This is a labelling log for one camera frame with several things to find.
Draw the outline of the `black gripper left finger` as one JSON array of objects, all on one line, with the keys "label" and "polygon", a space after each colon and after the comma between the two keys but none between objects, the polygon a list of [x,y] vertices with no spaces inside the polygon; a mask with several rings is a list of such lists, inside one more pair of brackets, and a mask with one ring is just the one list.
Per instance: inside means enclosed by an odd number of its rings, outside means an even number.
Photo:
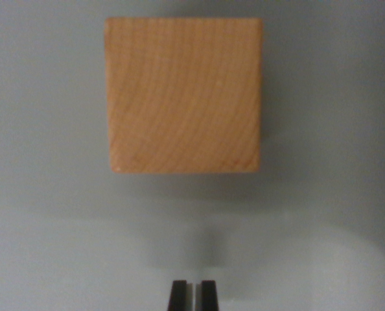
[{"label": "black gripper left finger", "polygon": [[193,309],[193,285],[186,280],[172,282],[168,311],[191,311]]}]

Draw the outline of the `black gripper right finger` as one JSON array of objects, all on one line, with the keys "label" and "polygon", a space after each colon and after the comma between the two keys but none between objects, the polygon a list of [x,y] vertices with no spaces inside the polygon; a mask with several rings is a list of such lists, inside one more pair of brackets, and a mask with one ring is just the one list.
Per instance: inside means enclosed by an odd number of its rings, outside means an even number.
[{"label": "black gripper right finger", "polygon": [[196,285],[196,311],[219,311],[216,281],[204,280]]}]

